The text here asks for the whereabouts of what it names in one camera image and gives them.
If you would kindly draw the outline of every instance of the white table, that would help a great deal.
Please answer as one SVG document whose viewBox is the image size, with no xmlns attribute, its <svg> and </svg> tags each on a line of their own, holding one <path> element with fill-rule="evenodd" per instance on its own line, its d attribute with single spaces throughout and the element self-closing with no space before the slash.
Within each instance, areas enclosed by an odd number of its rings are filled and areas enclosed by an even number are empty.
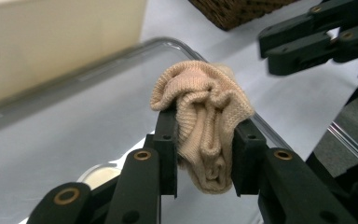
<svg viewBox="0 0 358 224">
<path fill-rule="evenodd" d="M 231 67 L 261 117 L 306 159 L 358 85 L 358 60 L 327 63 L 289 77 L 269 75 L 257 35 L 266 27 L 306 13 L 319 0 L 301 0 L 229 32 L 208 21 L 188 1 L 149 0 L 141 41 L 170 36 L 209 62 Z"/>
</svg>

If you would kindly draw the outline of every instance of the transparent plastic bin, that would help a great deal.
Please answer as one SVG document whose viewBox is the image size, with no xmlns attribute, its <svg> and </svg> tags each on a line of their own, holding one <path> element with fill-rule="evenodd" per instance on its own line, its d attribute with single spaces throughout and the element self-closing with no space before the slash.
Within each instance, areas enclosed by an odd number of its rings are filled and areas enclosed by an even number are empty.
<svg viewBox="0 0 358 224">
<path fill-rule="evenodd" d="M 149 107 L 162 72 L 203 60 L 170 38 L 85 67 L 65 81 L 0 108 L 0 224 L 20 223 L 51 189 L 90 167 L 120 158 L 154 131 Z M 252 120 L 270 147 L 290 148 L 258 116 Z M 179 170 L 178 198 L 162 196 L 162 223 L 259 223 L 257 196 L 202 194 Z"/>
</svg>

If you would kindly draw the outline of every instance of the table surface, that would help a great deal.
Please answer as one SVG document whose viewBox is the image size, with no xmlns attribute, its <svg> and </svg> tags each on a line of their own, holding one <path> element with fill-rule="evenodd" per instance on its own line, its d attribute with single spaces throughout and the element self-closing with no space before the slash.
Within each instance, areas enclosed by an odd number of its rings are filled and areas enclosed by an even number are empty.
<svg viewBox="0 0 358 224">
<path fill-rule="evenodd" d="M 269 75 L 266 62 L 258 56 L 256 37 L 265 27 L 305 13 L 318 3 L 302 0 L 224 32 L 188 1 L 148 0 L 141 42 L 160 36 L 173 37 L 188 44 L 207 61 L 231 67 L 257 113 L 306 159 L 357 87 L 358 61 L 327 63 L 289 77 L 275 77 Z M 0 223 L 22 220 L 41 199 L 40 192 L 75 180 L 94 164 L 117 159 L 112 157 L 112 147 L 117 153 L 122 153 L 120 150 L 124 152 L 141 136 L 152 131 L 156 114 L 145 115 L 148 95 L 143 92 L 151 92 L 154 80 L 163 69 L 152 66 L 161 64 L 159 58 L 145 54 L 139 60 L 148 66 L 118 69 L 121 75 L 116 76 L 115 81 L 105 75 L 96 79 L 90 76 L 90 81 L 85 81 L 89 77 L 82 77 L 73 92 L 67 89 L 53 91 L 40 101 L 30 102 L 26 109 L 32 116 L 24 117 L 25 114 L 17 109 L 1 119 L 0 192 L 6 193 L 0 195 Z M 171 61 L 165 63 L 164 66 L 169 66 Z M 152 75 L 154 78 L 131 77 L 131 74 Z M 128 88 L 126 83 L 131 83 L 132 88 Z M 136 97 L 124 102 L 123 94 L 118 92 Z M 102 93 L 111 97 L 100 97 Z M 49 106 L 40 106 L 43 102 Z M 97 110 L 97 105 L 103 105 L 103 110 Z M 121 130 L 112 128 L 117 126 L 122 127 Z M 110 131 L 100 134 L 97 132 L 100 129 Z M 98 149 L 99 153 L 92 153 L 90 148 Z M 230 194 L 204 195 L 195 189 L 185 172 L 179 172 L 179 178 L 178 193 L 181 197 L 175 201 L 163 198 L 164 223 L 224 222 L 228 218 L 229 222 L 258 222 L 255 196 L 238 199 L 233 190 Z"/>
<path fill-rule="evenodd" d="M 327 63 L 288 77 L 268 73 L 257 35 L 320 3 L 301 0 L 229 32 L 208 21 L 188 1 L 148 0 L 141 41 L 170 36 L 207 61 L 231 67 L 260 116 L 306 159 L 358 85 L 358 60 Z"/>
</svg>

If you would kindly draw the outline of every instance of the wicker basket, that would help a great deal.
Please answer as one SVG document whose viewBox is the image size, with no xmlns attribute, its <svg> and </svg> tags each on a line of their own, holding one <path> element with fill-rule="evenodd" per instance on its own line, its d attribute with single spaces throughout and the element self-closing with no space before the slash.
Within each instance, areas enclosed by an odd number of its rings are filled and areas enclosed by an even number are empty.
<svg viewBox="0 0 358 224">
<path fill-rule="evenodd" d="M 208 20 L 230 30 L 298 0 L 189 0 Z"/>
</svg>

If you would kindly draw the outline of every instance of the beige sock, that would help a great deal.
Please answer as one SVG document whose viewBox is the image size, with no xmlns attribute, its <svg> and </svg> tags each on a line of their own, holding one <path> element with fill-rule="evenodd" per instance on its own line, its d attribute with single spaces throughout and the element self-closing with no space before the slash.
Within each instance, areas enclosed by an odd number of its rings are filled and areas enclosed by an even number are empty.
<svg viewBox="0 0 358 224">
<path fill-rule="evenodd" d="M 254 114 L 229 68 L 187 61 L 168 68 L 153 89 L 153 110 L 176 103 L 178 154 L 194 184 L 205 193 L 231 187 L 235 127 Z"/>
</svg>

